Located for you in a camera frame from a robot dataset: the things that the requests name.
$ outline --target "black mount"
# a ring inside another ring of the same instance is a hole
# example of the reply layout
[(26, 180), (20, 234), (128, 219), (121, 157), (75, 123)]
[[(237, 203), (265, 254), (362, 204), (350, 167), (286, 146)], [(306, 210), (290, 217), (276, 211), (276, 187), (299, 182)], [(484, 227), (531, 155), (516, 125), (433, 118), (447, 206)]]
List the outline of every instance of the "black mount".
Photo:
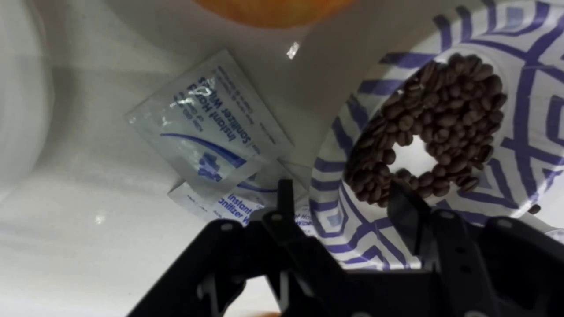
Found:
[(216, 220), (128, 317), (219, 317), (244, 282), (265, 277), (283, 317), (564, 317), (564, 247), (512, 219), (484, 227), (431, 211), (394, 183), (389, 219), (415, 271), (343, 271), (293, 224), (292, 183), (242, 227)]

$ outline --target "blue patterned plate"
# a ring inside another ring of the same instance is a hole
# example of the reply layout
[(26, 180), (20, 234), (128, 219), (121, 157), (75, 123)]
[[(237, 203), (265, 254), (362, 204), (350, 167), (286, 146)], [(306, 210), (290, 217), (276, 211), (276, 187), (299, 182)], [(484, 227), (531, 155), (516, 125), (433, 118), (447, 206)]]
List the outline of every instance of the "blue patterned plate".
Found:
[(473, 192), (438, 206), (468, 222), (519, 217), (564, 169), (564, 9), (544, 2), (493, 2), (434, 16), (417, 41), (392, 48), (348, 97), (330, 125), (311, 173), (311, 222), (345, 268), (417, 268), (385, 211), (355, 201), (341, 182), (346, 155), (369, 116), (419, 67), (454, 51), (479, 55), (503, 79), (505, 120), (493, 159)]

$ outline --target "paper plate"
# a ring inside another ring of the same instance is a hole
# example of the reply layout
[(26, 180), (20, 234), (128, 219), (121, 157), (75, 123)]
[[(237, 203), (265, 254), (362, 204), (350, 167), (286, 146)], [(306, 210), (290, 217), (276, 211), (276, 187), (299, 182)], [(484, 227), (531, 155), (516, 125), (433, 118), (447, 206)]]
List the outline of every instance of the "paper plate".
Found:
[(45, 55), (27, 2), (1, 2), (0, 71), (1, 199), (34, 166), (50, 116)]
[(345, 268), (417, 268), (385, 210), (359, 203), (341, 182), (346, 155), (362, 129), (401, 83), (429, 60), (477, 55), (503, 79), (507, 104), (494, 155), (468, 194), (449, 194), (440, 208), (468, 222), (519, 217), (561, 173), (564, 9), (544, 2), (493, 2), (438, 14), (399, 39), (348, 97), (315, 160), (309, 210), (316, 236)]

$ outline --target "orange object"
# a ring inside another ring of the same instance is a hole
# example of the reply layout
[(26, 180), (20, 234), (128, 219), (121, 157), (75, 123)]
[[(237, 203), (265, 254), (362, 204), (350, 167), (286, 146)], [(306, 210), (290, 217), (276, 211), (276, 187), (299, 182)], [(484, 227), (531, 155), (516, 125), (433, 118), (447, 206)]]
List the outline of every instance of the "orange object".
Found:
[(202, 7), (253, 27), (288, 28), (320, 21), (353, 0), (197, 0)]

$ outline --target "white table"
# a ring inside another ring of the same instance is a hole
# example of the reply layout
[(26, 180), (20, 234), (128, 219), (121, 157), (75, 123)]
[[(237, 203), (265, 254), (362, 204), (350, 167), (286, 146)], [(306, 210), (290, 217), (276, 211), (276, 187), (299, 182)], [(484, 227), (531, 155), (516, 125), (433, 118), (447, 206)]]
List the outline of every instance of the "white table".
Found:
[[(308, 175), (376, 51), (452, 5), (359, 0), (313, 28), (251, 30), (191, 0), (34, 4), (56, 99), (34, 173), (0, 208), (0, 315), (10, 317), (124, 315), (202, 227), (168, 201), (174, 171), (123, 122), (158, 86), (226, 48), (295, 143), (285, 162)], [(267, 307), (262, 289), (237, 314)]]

